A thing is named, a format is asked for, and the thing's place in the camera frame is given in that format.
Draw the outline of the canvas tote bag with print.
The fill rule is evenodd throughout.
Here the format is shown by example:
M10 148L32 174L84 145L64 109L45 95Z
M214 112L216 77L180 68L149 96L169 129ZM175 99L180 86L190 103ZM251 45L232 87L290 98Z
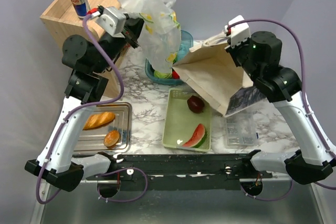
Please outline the canvas tote bag with print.
M241 67L226 52L223 32L198 43L173 65L180 79L224 117L265 100Z

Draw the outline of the green toy cabbage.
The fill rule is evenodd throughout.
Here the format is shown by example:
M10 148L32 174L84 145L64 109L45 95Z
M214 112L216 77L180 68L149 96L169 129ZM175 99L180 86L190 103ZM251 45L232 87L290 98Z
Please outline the green toy cabbage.
M154 76L159 79L171 79L172 78L172 71L170 72L159 72L154 70Z

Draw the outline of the orange glazed bread bun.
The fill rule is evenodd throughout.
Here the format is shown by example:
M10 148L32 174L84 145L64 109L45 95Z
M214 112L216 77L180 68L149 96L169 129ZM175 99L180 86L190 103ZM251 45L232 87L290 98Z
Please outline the orange glazed bread bun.
M120 133L117 130L112 130L104 137L103 144L107 148L112 148L118 143L119 138Z

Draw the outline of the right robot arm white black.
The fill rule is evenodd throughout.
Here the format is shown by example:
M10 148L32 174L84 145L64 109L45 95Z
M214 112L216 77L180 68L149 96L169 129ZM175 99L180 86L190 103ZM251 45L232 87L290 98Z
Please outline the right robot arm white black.
M226 34L225 50L280 112L300 147L293 153L259 151L242 163L242 173L249 178L265 170L285 173L302 185L326 179L333 172L335 158L322 145L318 136L320 128L313 126L309 113L304 111L300 78L294 70L279 64L281 40L268 31L251 33L249 29L230 28Z

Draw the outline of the red toy pepper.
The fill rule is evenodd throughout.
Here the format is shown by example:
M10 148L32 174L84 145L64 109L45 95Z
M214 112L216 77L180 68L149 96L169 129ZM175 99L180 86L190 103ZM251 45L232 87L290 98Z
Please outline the red toy pepper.
M172 70L172 78L173 79L179 79L180 76L177 74L177 72L175 70Z

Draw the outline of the dark red toy apple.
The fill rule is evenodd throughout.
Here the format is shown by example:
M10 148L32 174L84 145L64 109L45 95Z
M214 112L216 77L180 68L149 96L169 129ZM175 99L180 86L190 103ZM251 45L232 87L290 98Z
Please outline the dark red toy apple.
M187 100L187 105L188 105L188 108L193 112L193 113L202 113L204 108L205 108L205 103L204 101L195 96L195 95L192 95L188 100Z

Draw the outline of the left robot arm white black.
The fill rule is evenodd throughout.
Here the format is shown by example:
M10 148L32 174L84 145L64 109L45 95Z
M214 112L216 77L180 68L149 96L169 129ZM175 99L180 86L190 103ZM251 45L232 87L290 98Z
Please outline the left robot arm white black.
M101 55L93 42L81 35L70 35L63 42L62 63L72 72L61 113L43 151L25 165L25 170L38 180L44 179L59 190L70 192L86 177L100 174L104 179L112 179L116 175L116 166L107 154L75 159L73 152L89 117L104 104L101 97L109 80L101 73L117 59L126 44L137 47L143 24L140 18L129 18L121 37L103 34L97 43L109 60Z

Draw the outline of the toy baguette bread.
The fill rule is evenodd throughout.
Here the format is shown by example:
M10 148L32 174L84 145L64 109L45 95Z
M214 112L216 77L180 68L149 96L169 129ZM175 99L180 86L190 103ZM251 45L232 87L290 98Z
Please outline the toy baguette bread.
M112 122L115 119L113 112L102 112L93 114L87 119L83 130L92 130Z

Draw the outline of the toy watermelon slice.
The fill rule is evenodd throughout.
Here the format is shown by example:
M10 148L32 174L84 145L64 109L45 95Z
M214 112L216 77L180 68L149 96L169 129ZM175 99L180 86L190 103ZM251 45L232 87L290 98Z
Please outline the toy watermelon slice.
M192 147L198 148L200 147L207 138L207 130L203 124L199 124L191 138L182 145L182 147Z

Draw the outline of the clear plastic grocery bag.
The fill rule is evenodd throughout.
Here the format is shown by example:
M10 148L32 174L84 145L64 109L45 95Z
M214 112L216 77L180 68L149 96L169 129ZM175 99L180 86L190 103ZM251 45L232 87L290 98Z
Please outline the clear plastic grocery bag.
M172 6L176 0L117 0L130 17L142 18L138 43L154 70L170 73L181 44L181 26Z

